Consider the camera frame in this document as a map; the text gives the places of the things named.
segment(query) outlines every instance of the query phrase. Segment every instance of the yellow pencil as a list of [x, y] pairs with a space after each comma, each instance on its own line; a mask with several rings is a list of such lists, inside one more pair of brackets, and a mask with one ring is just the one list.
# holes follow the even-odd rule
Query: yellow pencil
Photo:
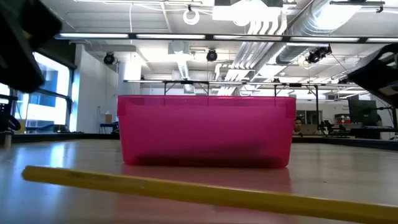
[[27, 166], [25, 180], [236, 208], [361, 223], [398, 223], [398, 207], [231, 189], [125, 175]]

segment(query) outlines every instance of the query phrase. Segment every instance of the ceiling light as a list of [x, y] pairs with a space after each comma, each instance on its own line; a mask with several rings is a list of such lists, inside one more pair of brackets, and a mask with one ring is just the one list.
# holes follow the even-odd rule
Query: ceiling light
[[214, 35], [215, 40], [281, 41], [282, 37], [261, 35]]
[[59, 36], [61, 38], [71, 38], [71, 39], [97, 39], [97, 38], [124, 39], [124, 38], [129, 38], [128, 34], [63, 33], [63, 34], [59, 34]]
[[132, 83], [163, 83], [160, 80], [124, 80], [124, 82], [132, 82]]
[[293, 47], [328, 47], [329, 44], [317, 44], [317, 43], [286, 43], [288, 46]]
[[398, 38], [369, 38], [366, 42], [397, 43], [398, 42]]
[[296, 42], [357, 42], [357, 37], [291, 37]]
[[192, 35], [192, 34], [137, 34], [137, 39], [191, 39], [203, 40], [205, 35]]
[[209, 84], [241, 85], [243, 82], [209, 82]]
[[195, 6], [201, 6], [203, 3], [201, 1], [156, 1], [156, 0], [75, 0], [76, 2], [102, 2], [102, 3], [115, 3], [115, 4], [130, 4], [130, 3], [138, 3], [138, 4], [168, 4], [168, 5], [185, 5], [191, 4]]

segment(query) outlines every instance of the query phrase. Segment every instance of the pink plastic bin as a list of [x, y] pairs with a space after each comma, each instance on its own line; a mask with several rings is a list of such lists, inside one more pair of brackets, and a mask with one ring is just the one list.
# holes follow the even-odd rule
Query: pink plastic bin
[[129, 165], [266, 167], [289, 163], [295, 98], [119, 96]]

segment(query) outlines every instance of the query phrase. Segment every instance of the spotlight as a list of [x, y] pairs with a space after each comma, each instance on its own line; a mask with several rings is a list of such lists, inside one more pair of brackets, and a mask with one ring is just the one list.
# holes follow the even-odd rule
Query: spotlight
[[311, 51], [310, 55], [305, 59], [308, 63], [318, 63], [326, 55], [331, 54], [331, 47], [319, 47], [315, 51]]
[[114, 63], [114, 56], [113, 56], [113, 52], [107, 52], [106, 56], [104, 58], [104, 63], [107, 65], [112, 65]]
[[217, 60], [217, 53], [215, 49], [210, 49], [207, 53], [206, 59], [208, 62], [214, 62]]

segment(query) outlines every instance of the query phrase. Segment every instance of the wooden table surface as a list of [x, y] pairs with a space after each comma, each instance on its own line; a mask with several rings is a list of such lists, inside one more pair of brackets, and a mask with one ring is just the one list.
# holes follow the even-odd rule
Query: wooden table surface
[[131, 167], [123, 164], [119, 141], [79, 140], [0, 149], [0, 223], [346, 223], [26, 182], [26, 165], [398, 205], [396, 152], [293, 144], [285, 169]]

